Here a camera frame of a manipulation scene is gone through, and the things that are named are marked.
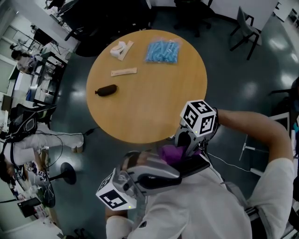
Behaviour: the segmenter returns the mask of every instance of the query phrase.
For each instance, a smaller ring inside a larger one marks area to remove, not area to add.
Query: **plastic bag of blue items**
[[[160,39],[148,45],[146,62],[178,63],[178,51],[181,47],[179,39]]]

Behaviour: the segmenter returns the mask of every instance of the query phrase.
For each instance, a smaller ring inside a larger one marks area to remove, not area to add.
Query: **gray floor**
[[[190,42],[201,55],[207,72],[208,86],[206,101],[215,107],[230,110],[249,110],[270,115],[274,104],[283,97],[267,96],[276,89],[289,88],[299,74],[299,63],[295,50],[278,19],[271,17],[262,32],[263,45],[257,46],[250,61],[246,60],[251,42],[230,52],[229,46],[241,38],[236,33],[229,34],[235,24],[210,19],[212,28],[200,27],[201,37],[187,29],[174,30],[176,23],[172,12],[158,12],[154,29],[173,32]],[[96,57],[72,56],[61,82],[57,100],[57,110],[53,115],[52,129],[69,133],[85,132],[96,127],[86,104],[85,85],[89,70]],[[249,169],[254,161],[256,167],[264,168],[267,155],[246,152],[241,161],[244,134],[221,127],[211,141],[208,151],[229,163]],[[105,238],[104,205],[96,198],[95,192],[101,180],[119,163],[122,156],[130,150],[143,150],[169,143],[157,142],[150,145],[135,145],[114,139],[100,129],[85,138],[82,154],[73,154],[64,148],[62,157],[51,167],[52,176],[60,171],[63,162],[69,162],[77,171],[77,183],[67,185],[63,180],[53,182],[56,195],[55,209],[62,230],[71,234],[75,228],[84,227],[91,238]],[[51,158],[56,159],[60,147],[50,150]],[[227,181],[239,185],[249,197],[258,176],[225,165],[211,157],[216,169]]]

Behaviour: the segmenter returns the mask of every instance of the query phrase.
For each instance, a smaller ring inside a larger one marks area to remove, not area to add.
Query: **purple object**
[[[182,160],[185,149],[186,146],[175,147],[174,145],[164,145],[159,148],[158,153],[161,159],[171,165]],[[200,153],[201,150],[199,149],[195,152],[195,155],[199,155]]]

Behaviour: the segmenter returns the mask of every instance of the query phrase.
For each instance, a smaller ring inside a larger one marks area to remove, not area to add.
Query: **black office chair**
[[[248,25],[246,23],[246,20],[248,18],[251,18],[251,23],[250,25]],[[253,21],[254,21],[254,17],[246,14],[243,12],[242,8],[239,7],[239,11],[238,11],[238,16],[237,16],[237,21],[238,21],[238,26],[235,28],[235,30],[233,30],[233,32],[230,34],[231,36],[234,35],[238,29],[241,29],[242,31],[242,35],[243,35],[243,39],[241,41],[239,41],[235,46],[233,46],[230,51],[233,51],[234,49],[236,49],[237,47],[239,47],[241,44],[243,44],[244,42],[248,43],[248,40],[252,37],[255,36],[254,42],[252,44],[251,50],[248,54],[247,60],[250,59],[253,50],[255,49],[256,45],[262,45],[262,39],[261,39],[261,35],[258,32],[257,29],[255,29],[252,25],[253,25]]]
[[[199,24],[205,24],[207,29],[211,28],[211,24],[203,19],[212,17],[215,13],[201,0],[174,0],[177,10],[178,23],[174,25],[175,29],[179,29],[181,25],[189,25],[195,29],[195,37],[199,37]]]
[[[50,118],[55,110],[56,105],[45,105],[37,108],[28,108],[21,104],[18,104],[16,107],[11,108],[9,118],[10,120],[14,120],[24,112],[37,112],[37,122],[45,123],[50,129]]]

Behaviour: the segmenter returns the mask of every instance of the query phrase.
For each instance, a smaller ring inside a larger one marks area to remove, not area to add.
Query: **round wooden table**
[[[154,38],[182,42],[177,64],[146,63],[147,46]],[[134,45],[123,61],[110,55],[118,41]],[[112,70],[137,67],[137,74],[111,77]],[[95,91],[115,84],[117,91],[100,97]],[[172,136],[188,100],[204,99],[206,69],[196,49],[181,37],[160,30],[125,35],[106,47],[94,62],[86,85],[93,119],[109,135],[131,143],[151,143]]]

